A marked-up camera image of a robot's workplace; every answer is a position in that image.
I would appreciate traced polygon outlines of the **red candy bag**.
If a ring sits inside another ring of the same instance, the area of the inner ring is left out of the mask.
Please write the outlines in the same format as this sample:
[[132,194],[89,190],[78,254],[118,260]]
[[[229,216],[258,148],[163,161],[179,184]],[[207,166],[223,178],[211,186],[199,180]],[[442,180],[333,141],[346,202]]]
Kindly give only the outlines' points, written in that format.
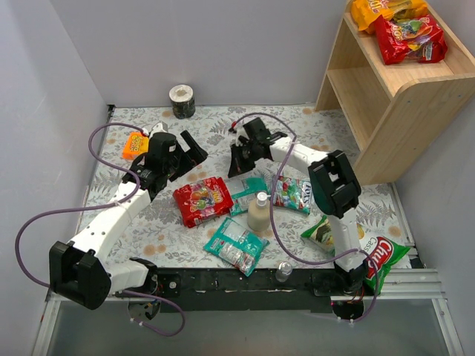
[[431,15],[397,21],[379,16],[374,26],[381,57],[386,65],[409,60],[437,63],[445,58],[448,51],[444,30]]
[[210,177],[184,185],[173,193],[183,224],[193,228],[215,217],[228,214],[233,200],[222,178]]

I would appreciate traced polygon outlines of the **orange candy bag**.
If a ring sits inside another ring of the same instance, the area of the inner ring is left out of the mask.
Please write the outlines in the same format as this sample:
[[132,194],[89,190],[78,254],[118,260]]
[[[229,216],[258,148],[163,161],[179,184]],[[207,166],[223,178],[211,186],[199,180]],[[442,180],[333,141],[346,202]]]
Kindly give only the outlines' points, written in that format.
[[382,16],[386,20],[411,19],[425,16],[428,4],[423,0],[355,0],[350,6],[350,14],[359,31],[374,32],[373,23]]

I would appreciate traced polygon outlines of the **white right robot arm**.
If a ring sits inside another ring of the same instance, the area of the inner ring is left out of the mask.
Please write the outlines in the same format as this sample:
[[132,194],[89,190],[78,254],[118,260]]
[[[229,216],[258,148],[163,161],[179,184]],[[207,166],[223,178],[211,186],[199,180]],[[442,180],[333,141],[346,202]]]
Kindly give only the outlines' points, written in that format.
[[334,263],[340,286],[346,293],[358,291],[368,272],[368,262],[361,252],[356,222],[361,186],[346,154],[302,145],[294,131],[271,133],[261,119],[263,116],[284,122],[270,114],[250,113],[232,123],[229,132],[235,138],[230,145],[228,177],[252,171],[260,159],[279,162],[277,176],[287,165],[307,174],[314,201],[330,223],[335,248],[330,261]]

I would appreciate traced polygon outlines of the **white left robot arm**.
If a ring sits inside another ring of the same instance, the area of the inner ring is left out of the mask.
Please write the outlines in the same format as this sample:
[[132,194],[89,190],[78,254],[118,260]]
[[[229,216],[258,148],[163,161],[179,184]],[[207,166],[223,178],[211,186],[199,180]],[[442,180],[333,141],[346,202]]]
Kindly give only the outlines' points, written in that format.
[[207,152],[188,131],[180,135],[189,147],[187,150],[163,123],[156,124],[149,134],[147,152],[133,161],[108,207],[67,243],[57,242],[51,247],[52,291],[95,310],[109,295],[126,289],[145,294],[158,290],[155,264],[138,257],[109,267],[105,261],[125,229],[167,183],[206,160]]

